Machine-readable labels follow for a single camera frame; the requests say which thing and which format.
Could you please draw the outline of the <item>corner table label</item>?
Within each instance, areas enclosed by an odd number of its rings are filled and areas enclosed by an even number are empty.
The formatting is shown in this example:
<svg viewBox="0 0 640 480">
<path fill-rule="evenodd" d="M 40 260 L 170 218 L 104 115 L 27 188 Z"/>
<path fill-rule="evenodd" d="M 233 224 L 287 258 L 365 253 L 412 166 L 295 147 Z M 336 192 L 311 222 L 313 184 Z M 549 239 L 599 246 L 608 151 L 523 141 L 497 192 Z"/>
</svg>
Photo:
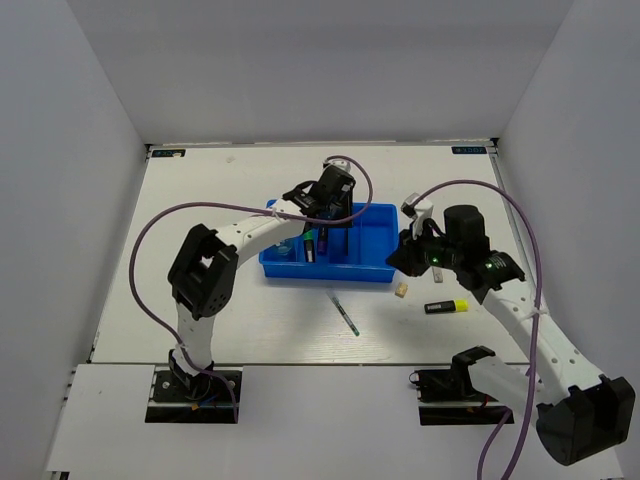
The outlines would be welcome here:
<svg viewBox="0 0 640 480">
<path fill-rule="evenodd" d="M 151 152 L 152 158 L 182 158 L 185 155 L 185 149 L 155 149 Z"/>
<path fill-rule="evenodd" d="M 452 146 L 454 155 L 486 155 L 487 149 L 484 146 Z"/>
</svg>

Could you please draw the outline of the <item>yellow cap black highlighter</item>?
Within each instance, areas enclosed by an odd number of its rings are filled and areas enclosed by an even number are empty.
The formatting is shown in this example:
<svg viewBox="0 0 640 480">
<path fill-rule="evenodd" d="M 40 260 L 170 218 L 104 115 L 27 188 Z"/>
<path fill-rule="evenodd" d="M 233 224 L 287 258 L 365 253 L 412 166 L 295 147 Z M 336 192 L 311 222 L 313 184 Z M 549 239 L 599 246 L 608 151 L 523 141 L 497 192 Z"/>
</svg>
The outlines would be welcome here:
<svg viewBox="0 0 640 480">
<path fill-rule="evenodd" d="M 464 299 L 432 302 L 424 305 L 424 313 L 427 315 L 467 312 L 468 309 L 468 301 Z"/>
</svg>

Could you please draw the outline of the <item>green cap black highlighter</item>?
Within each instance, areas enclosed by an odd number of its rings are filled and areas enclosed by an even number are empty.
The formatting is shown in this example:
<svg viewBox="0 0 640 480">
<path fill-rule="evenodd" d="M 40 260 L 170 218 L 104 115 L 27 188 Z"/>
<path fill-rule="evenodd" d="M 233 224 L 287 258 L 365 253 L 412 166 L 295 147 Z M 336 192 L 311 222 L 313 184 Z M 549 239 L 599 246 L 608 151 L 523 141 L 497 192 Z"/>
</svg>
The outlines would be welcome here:
<svg viewBox="0 0 640 480">
<path fill-rule="evenodd" d="M 302 235 L 302 239 L 303 239 L 305 261 L 307 263 L 314 263 L 316 260 L 316 254 L 315 254 L 314 234 L 313 234 L 313 229 L 311 227 L 305 229 Z"/>
</svg>

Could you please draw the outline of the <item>small cork cube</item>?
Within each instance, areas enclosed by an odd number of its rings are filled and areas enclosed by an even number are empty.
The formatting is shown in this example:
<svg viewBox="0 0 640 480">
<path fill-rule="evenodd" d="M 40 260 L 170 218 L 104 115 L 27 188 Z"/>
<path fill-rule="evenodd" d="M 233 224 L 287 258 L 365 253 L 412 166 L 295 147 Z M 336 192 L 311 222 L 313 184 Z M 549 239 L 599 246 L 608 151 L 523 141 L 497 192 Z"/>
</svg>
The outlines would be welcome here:
<svg viewBox="0 0 640 480">
<path fill-rule="evenodd" d="M 406 296 L 407 291 L 408 291 L 408 285 L 405 283 L 399 283 L 395 290 L 395 295 L 399 298 L 404 298 Z"/>
</svg>

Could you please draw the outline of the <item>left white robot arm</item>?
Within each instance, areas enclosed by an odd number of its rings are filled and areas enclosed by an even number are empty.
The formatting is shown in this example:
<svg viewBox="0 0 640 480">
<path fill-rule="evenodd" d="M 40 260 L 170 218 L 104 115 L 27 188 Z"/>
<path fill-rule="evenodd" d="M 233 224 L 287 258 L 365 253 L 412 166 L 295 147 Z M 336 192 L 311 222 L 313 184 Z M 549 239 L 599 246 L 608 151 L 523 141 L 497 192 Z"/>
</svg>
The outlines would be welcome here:
<svg viewBox="0 0 640 480">
<path fill-rule="evenodd" d="M 351 214 L 355 179 L 344 159 L 325 162 L 320 178 L 304 182 L 272 204 L 265 215 L 209 229 L 199 224 L 187 234 L 168 281 L 176 302 L 181 340 L 170 353 L 170 370 L 188 398 L 211 387 L 211 340 L 216 315 L 229 303 L 236 271 L 260 252 L 305 233 L 302 217 L 338 220 Z"/>
</svg>

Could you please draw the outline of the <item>blue plastic divided bin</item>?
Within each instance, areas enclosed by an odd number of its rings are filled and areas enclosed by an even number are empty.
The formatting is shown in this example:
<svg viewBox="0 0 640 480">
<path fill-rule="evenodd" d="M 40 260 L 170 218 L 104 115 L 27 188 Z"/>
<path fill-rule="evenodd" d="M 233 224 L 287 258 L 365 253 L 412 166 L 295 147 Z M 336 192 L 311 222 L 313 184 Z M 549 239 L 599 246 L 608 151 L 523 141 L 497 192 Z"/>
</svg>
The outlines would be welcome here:
<svg viewBox="0 0 640 480">
<path fill-rule="evenodd" d="M 362 214 L 354 220 L 349 232 L 349 255 L 343 256 L 343 228 L 329 229 L 326 255 L 307 263 L 304 258 L 302 235 L 291 238 L 295 253 L 279 257 L 274 246 L 259 254 L 264 274 L 271 278 L 337 280 L 390 283 L 395 269 L 385 263 L 398 243 L 398 215 L 392 204 L 373 203 L 364 209 L 361 203 L 354 205 Z"/>
</svg>

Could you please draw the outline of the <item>right corner table label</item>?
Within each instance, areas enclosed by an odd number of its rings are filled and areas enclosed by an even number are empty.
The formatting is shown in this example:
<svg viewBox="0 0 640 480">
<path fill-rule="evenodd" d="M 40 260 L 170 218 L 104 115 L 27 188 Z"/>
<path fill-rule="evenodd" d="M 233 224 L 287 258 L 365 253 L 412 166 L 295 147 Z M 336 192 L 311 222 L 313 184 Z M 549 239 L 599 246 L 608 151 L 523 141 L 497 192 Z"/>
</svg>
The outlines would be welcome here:
<svg viewBox="0 0 640 480">
<path fill-rule="evenodd" d="M 487 149 L 484 146 L 452 146 L 454 155 L 486 155 Z"/>
</svg>

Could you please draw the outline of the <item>purple cap black highlighter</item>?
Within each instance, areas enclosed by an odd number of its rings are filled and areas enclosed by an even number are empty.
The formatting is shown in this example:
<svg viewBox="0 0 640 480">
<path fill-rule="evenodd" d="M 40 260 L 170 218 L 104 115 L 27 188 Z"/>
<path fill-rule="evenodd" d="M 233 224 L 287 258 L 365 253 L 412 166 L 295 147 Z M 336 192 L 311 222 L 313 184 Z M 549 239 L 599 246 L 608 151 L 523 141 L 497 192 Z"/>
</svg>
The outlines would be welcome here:
<svg viewBox="0 0 640 480">
<path fill-rule="evenodd" d="M 317 235 L 317 253 L 321 256 L 326 255 L 328 252 L 329 244 L 329 229 L 326 226 L 321 226 L 318 229 Z"/>
</svg>

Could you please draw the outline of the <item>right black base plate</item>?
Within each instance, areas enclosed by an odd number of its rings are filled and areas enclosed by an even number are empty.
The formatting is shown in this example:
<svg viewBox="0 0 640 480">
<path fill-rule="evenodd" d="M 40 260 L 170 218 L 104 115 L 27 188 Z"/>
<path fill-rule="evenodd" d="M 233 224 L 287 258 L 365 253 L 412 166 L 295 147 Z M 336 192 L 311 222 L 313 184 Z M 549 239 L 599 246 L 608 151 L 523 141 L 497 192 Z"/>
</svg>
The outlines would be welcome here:
<svg viewBox="0 0 640 480">
<path fill-rule="evenodd" d="M 409 382 L 417 391 L 421 426 L 497 425 L 506 413 L 504 405 L 486 394 L 463 394 L 449 369 L 414 370 Z"/>
</svg>

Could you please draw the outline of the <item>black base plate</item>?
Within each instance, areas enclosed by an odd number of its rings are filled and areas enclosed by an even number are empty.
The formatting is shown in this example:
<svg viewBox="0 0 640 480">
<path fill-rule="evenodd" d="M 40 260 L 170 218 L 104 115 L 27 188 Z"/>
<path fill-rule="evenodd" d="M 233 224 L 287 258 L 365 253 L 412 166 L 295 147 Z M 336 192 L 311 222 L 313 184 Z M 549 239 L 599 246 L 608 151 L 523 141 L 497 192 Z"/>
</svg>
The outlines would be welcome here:
<svg viewBox="0 0 640 480">
<path fill-rule="evenodd" d="M 417 391 L 421 426 L 497 425 L 506 413 L 504 405 L 486 394 L 463 394 L 449 369 L 414 370 L 409 382 Z"/>
<path fill-rule="evenodd" d="M 218 378 L 206 377 L 204 385 L 190 391 L 169 370 L 154 372 L 145 413 L 147 424 L 235 424 L 240 413 L 241 370 L 220 371 L 235 399 Z"/>
</svg>

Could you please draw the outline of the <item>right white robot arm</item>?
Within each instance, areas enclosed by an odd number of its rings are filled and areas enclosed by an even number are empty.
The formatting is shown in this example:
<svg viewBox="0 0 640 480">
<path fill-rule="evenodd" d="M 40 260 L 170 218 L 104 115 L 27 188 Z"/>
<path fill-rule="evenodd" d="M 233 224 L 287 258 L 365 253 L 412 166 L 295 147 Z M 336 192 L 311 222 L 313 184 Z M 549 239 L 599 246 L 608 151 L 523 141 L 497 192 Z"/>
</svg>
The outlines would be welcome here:
<svg viewBox="0 0 640 480">
<path fill-rule="evenodd" d="M 387 264 L 410 277 L 431 267 L 454 272 L 536 370 L 531 387 L 528 376 L 493 350 L 473 347 L 453 357 L 451 389 L 466 399 L 487 394 L 523 416 L 545 450 L 565 466 L 625 442 L 636 399 L 633 387 L 623 377 L 608 378 L 546 310 L 535 306 L 524 271 L 510 255 L 491 248 L 479 210 L 449 207 L 443 227 L 433 221 L 428 200 L 403 204 L 401 210 L 411 222 Z"/>
</svg>

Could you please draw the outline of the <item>green ink pen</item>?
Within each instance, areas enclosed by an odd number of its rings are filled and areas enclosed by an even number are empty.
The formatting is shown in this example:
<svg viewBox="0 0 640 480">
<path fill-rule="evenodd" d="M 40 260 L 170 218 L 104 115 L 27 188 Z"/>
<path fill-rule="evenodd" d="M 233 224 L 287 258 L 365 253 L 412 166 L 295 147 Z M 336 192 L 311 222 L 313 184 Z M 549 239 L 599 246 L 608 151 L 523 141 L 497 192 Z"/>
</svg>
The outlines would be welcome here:
<svg viewBox="0 0 640 480">
<path fill-rule="evenodd" d="M 337 295 L 332 290 L 328 290 L 326 292 L 326 294 L 327 294 L 328 298 L 330 299 L 330 301 L 332 302 L 332 304 L 334 305 L 334 307 L 336 308 L 336 310 L 338 311 L 338 313 L 340 314 L 340 316 L 345 321 L 346 325 L 351 330 L 351 332 L 356 337 L 359 337 L 360 336 L 360 331 L 358 330 L 358 328 L 356 327 L 356 325 L 352 321 L 351 317 L 349 316 L 349 314 L 346 312 L 346 310 L 342 306 L 342 304 L 341 304 L 340 300 L 338 299 Z"/>
</svg>

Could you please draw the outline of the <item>left corner table label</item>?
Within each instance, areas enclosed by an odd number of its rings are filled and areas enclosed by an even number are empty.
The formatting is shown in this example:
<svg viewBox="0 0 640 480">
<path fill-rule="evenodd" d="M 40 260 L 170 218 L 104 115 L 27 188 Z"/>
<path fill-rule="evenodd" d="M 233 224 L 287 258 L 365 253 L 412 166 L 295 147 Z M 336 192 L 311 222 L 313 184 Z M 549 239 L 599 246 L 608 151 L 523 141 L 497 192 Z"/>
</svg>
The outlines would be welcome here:
<svg viewBox="0 0 640 480">
<path fill-rule="evenodd" d="M 155 149 L 151 152 L 152 158 L 182 158 L 185 155 L 185 149 Z"/>
</svg>

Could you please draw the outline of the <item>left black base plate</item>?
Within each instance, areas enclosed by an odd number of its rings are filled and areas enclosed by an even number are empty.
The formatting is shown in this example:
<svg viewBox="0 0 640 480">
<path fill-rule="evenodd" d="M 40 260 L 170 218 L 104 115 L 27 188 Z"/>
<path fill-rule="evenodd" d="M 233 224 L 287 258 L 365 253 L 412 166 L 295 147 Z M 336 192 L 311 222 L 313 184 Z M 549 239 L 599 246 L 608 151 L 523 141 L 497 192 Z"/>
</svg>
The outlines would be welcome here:
<svg viewBox="0 0 640 480">
<path fill-rule="evenodd" d="M 147 424 L 235 424 L 240 413 L 241 370 L 220 371 L 235 399 L 218 378 L 206 377 L 204 385 L 190 391 L 169 370 L 154 372 L 145 413 Z"/>
</svg>

